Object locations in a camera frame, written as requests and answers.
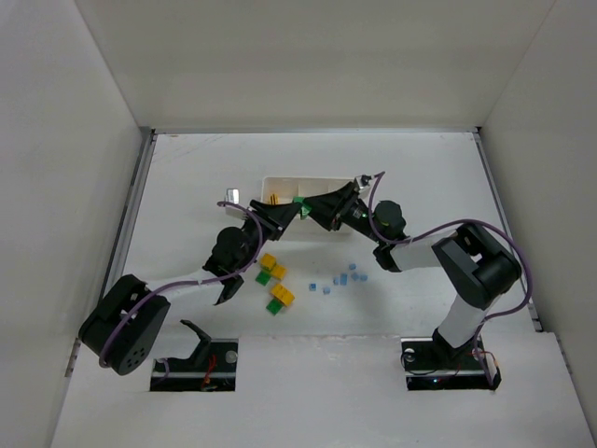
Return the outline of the yellow curved lego brick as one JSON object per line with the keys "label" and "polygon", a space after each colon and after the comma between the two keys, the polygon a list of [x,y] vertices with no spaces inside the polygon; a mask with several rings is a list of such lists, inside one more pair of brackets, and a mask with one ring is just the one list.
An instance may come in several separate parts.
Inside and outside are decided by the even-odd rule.
{"label": "yellow curved lego brick", "polygon": [[284,307],[289,307],[294,299],[294,294],[282,284],[276,284],[270,291],[271,296]]}

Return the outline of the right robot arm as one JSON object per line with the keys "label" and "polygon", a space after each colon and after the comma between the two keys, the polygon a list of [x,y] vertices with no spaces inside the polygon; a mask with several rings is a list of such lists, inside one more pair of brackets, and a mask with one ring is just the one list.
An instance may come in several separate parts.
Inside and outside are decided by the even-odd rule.
{"label": "right robot arm", "polygon": [[309,217],[328,231],[346,225],[377,244],[373,255],[382,269],[402,273],[441,268],[456,291],[451,309],[434,330],[431,350],[444,362],[470,349],[496,299],[526,273],[488,224],[458,220],[417,237],[405,233],[406,220],[393,201],[364,202],[355,182],[335,191],[305,197]]}

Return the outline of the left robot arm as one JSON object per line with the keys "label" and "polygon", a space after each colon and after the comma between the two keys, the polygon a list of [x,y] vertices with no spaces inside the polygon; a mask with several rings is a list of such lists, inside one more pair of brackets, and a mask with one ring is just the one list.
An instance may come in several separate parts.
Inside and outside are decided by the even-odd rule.
{"label": "left robot arm", "polygon": [[257,261],[264,244],[281,238],[302,205],[251,201],[247,207],[220,201],[242,212],[240,227],[216,236],[211,254],[194,272],[157,283],[133,274],[121,276],[78,331],[78,339],[98,356],[99,365],[120,376],[136,370],[150,355],[172,301],[186,292],[207,293],[216,305],[229,301],[243,285],[242,274]]}

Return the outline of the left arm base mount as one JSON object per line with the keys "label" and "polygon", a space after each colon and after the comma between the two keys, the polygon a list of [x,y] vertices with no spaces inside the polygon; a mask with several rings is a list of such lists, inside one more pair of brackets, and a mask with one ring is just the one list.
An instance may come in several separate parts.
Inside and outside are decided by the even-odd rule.
{"label": "left arm base mount", "polygon": [[239,340],[214,339],[190,320],[180,323],[195,334],[197,343],[187,356],[155,359],[149,391],[234,392]]}

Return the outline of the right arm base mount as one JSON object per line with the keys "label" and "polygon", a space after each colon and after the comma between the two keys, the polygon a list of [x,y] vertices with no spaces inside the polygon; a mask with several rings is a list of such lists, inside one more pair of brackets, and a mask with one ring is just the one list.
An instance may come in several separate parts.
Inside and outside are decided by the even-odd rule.
{"label": "right arm base mount", "polygon": [[502,383],[497,360],[484,349],[481,338],[477,351],[469,345],[452,360],[439,358],[431,338],[403,338],[400,343],[400,363],[408,391],[495,391]]}

